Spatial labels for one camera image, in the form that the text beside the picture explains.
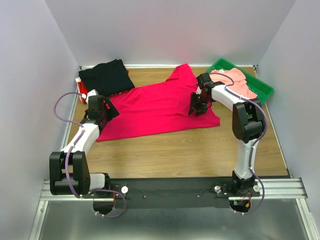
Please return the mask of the magenta t shirt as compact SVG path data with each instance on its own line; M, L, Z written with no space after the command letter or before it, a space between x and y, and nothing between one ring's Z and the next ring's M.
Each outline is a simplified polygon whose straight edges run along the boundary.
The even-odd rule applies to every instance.
M164 82L113 96L111 102L119 116L107 123L97 141L218 127L220 118L211 109L200 116L188 114L196 82L190 66L182 64Z

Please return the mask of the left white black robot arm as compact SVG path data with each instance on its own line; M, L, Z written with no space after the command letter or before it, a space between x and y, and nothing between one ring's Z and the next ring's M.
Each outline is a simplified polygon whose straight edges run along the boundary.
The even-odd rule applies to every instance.
M49 187L52 195L74 195L80 198L94 191L104 198L110 194L109 175L90 173L87 154L107 123L119 116L119 112L108 97L99 95L95 90L85 97L87 110L81 122L59 116L58 103L54 104L55 117L78 125L78 131L65 147L49 156Z

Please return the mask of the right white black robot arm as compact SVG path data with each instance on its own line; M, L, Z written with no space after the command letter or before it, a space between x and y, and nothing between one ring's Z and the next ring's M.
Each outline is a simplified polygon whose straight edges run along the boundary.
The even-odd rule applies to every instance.
M226 74L216 72L231 80L226 84L212 81L212 73L200 74L197 79L197 90L190 95L188 114L196 117L204 115L209 104L220 102L232 112L232 132L238 140L237 163L232 172L229 190L241 196L255 185L254 163L257 146L268 128L268 117L258 98L249 99L231 90L234 80Z

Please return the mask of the black folded t shirt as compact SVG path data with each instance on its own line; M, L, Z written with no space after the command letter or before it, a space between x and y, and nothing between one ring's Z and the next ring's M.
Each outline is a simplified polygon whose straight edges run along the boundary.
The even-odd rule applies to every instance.
M135 88L121 59L81 70L78 76L88 91L96 90L106 97Z

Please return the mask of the salmon pink t shirt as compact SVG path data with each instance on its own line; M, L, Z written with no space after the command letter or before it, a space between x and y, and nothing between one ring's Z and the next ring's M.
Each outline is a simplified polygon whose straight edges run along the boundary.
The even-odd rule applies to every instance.
M210 78L213 82L222 82L225 85L230 85L232 84L232 81L228 77L225 77L224 75L220 75L218 73L224 74L234 81L234 85L229 86L228 88L238 95L244 96L248 99L255 99L258 96L249 89L246 81L246 76L241 70L237 68L232 68L231 70L214 69L209 73Z

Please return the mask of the green plastic bin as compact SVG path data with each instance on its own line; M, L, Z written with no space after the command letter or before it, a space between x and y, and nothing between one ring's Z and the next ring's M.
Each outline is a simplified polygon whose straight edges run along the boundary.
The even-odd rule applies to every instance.
M210 73L213 70L231 70L233 68L239 69L243 72L246 77L246 82L248 88L257 94L257 97L261 104L263 105L266 100L273 94L274 89L269 86L268 84L264 83L263 81L256 78L253 72L247 71L234 65L233 63L229 62L224 58L220 58L217 60L212 66L210 66L205 72Z

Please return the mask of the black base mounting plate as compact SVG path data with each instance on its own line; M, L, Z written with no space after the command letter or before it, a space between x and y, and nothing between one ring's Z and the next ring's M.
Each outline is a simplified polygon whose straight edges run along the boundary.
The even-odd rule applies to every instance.
M111 192L93 192L93 209L107 215L113 209L232 208L249 212L261 189L253 179L231 177L114 178Z

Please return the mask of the aluminium frame rail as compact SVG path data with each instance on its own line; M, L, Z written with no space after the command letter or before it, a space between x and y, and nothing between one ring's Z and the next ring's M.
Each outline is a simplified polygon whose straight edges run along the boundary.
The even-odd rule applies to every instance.
M265 178L264 199L307 199L308 195L301 178ZM89 201L90 198L76 198L73 195L52 195L49 181L42 186L40 201Z

